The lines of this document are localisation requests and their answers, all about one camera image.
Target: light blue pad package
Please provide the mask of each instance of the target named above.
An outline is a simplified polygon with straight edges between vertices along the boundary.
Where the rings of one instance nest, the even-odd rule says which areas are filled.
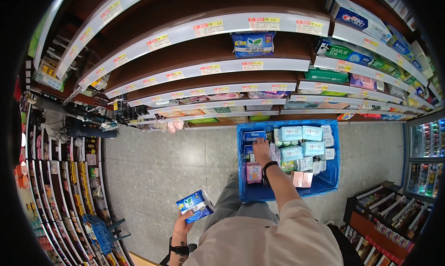
[[[303,158],[302,148],[298,145],[281,148],[281,160],[289,162],[292,160],[299,160]]]
[[[206,192],[203,190],[184,197],[180,201],[177,201],[176,205],[182,214],[187,213],[189,210],[193,211],[193,215],[186,219],[186,222],[189,224],[216,211]]]
[[[236,57],[273,55],[275,31],[231,33]]]
[[[317,156],[324,154],[324,141],[305,141],[301,144],[304,156]]]
[[[303,126],[302,128],[303,139],[307,141],[322,141],[323,129],[314,126]]]
[[[301,126],[281,127],[278,130],[280,141],[298,141],[303,138]]]

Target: refrigerator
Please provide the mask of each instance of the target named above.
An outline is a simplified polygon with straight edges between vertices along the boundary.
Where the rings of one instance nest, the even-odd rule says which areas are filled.
[[[410,120],[405,125],[404,194],[434,202],[442,177],[445,154],[444,110]]]

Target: blue plastic basket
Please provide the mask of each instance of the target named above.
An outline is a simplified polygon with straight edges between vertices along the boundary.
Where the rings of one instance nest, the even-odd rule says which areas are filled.
[[[338,138],[337,120],[286,120],[273,122],[255,122],[239,124],[236,127],[238,140],[238,175],[239,175],[239,199],[242,202],[268,202],[275,200],[275,194],[270,186],[264,186],[262,183],[247,184],[246,180],[246,155],[242,144],[242,134],[247,131],[269,131],[283,126],[322,126],[330,125],[335,144],[333,147],[336,152],[335,159],[328,160],[326,171],[314,176],[310,188],[297,188],[301,197],[319,195],[338,188],[338,178],[340,175],[340,140]]]

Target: person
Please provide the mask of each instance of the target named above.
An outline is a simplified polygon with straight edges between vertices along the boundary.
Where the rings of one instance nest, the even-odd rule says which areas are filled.
[[[264,168],[272,162],[269,143],[258,138],[253,143],[255,159]],[[265,172],[275,193],[280,217],[266,202],[242,203],[239,200],[238,173],[229,176],[216,205],[207,217],[204,233],[195,251],[170,252],[170,266],[222,265],[323,265],[341,266],[342,254],[329,227],[315,219],[311,209],[298,195],[292,181],[278,165]],[[192,224],[179,212],[171,246],[187,246]]]

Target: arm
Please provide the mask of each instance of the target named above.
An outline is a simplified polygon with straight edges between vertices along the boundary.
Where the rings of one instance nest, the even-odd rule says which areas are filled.
[[[176,220],[175,227],[173,228],[173,235],[171,238],[171,246],[181,247],[187,246],[187,233],[192,228],[193,223],[188,224],[186,218],[193,215],[193,211],[188,211],[184,215],[181,211],[178,212],[178,220]],[[188,255],[176,254],[175,252],[170,252],[170,266],[181,266],[189,258]]]
[[[253,152],[255,154],[255,159],[262,167],[267,163],[272,162],[272,159],[270,158],[269,142],[267,140],[257,138],[257,141],[253,142]],[[283,205],[287,202],[294,199],[301,199],[292,180],[289,179],[287,174],[285,174],[279,166],[271,165],[267,168],[267,179],[274,191],[278,210],[280,212]]]

